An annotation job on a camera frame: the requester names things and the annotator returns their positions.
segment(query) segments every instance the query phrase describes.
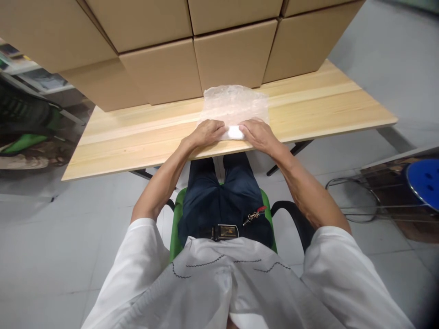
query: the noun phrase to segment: stack of cardboard boxes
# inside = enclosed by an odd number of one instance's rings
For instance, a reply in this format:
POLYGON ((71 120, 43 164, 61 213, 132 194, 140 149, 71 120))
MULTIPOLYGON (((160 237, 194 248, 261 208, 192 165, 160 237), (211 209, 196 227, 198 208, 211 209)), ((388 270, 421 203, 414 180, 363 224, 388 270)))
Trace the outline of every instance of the stack of cardboard boxes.
POLYGON ((0 37, 104 111, 319 69, 364 0, 14 0, 0 37))

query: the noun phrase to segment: green chair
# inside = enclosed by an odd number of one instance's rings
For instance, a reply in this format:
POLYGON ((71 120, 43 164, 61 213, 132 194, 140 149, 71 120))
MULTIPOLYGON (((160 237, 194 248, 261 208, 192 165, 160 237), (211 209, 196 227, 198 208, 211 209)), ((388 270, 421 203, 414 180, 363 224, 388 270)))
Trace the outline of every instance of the green chair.
POLYGON ((7 145, 0 156, 14 156, 21 151, 57 138, 62 108, 49 100, 30 95, 0 79, 0 144, 7 145))
MULTIPOLYGON (((302 241, 302 247, 305 251, 306 248, 311 244, 312 236, 314 235, 314 229, 310 225, 309 221, 303 216, 300 212, 296 204, 291 201, 277 201, 274 203, 273 207, 270 208, 270 202, 268 201, 268 197, 263 190, 261 190, 262 200, 264 205, 267 207, 265 210, 265 218, 270 222, 271 228, 273 229, 273 220, 272 216, 279 210, 280 208, 284 208, 287 210, 291 217, 294 220, 297 231, 299 232, 300 240, 302 241)), ((169 200, 166 204, 171 207, 174 212, 174 220, 172 223, 172 233, 171 233, 171 247, 170 247, 170 256, 169 262, 173 262, 173 260, 178 256, 178 254, 183 250, 183 246, 180 243, 180 239, 178 238, 178 223, 183 215, 183 200, 186 195, 186 188, 182 189, 175 200, 175 204, 172 200, 169 200)), ((273 241, 273 245, 271 249, 277 253, 276 241, 273 241)))

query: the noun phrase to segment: white shirt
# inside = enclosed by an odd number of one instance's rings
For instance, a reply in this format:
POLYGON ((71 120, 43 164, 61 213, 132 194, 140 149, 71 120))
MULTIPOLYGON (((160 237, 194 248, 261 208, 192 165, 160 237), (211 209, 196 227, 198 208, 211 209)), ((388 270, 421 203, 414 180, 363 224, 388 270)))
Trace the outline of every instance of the white shirt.
POLYGON ((169 264, 152 219, 133 222, 83 329, 414 328, 353 237, 316 231, 299 279, 246 238, 189 237, 169 264))

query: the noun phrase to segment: hand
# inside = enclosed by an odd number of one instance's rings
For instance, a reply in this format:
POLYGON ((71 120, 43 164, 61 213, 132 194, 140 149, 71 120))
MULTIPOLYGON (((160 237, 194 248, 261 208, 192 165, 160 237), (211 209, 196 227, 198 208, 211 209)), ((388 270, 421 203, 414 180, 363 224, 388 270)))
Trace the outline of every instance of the hand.
POLYGON ((205 120, 186 138, 194 147, 204 147, 219 140, 226 131, 224 121, 205 120))
POLYGON ((239 130, 242 131, 246 140, 257 150, 274 157, 275 153, 284 148, 273 134, 270 126, 259 118, 252 118, 239 123, 239 130))

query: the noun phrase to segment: forearm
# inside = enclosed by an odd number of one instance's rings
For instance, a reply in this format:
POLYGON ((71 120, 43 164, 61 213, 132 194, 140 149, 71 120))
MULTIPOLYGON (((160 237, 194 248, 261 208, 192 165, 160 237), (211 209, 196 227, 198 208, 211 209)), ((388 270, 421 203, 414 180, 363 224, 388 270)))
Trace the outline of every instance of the forearm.
POLYGON ((328 191, 285 145, 280 144, 272 157, 282 171, 296 205, 315 229, 337 226, 352 234, 346 217, 328 191))
POLYGON ((155 221, 160 211, 169 200, 195 146, 186 138, 182 140, 176 151, 157 170, 151 178, 139 200, 133 208, 131 222, 138 218, 152 218, 155 221))

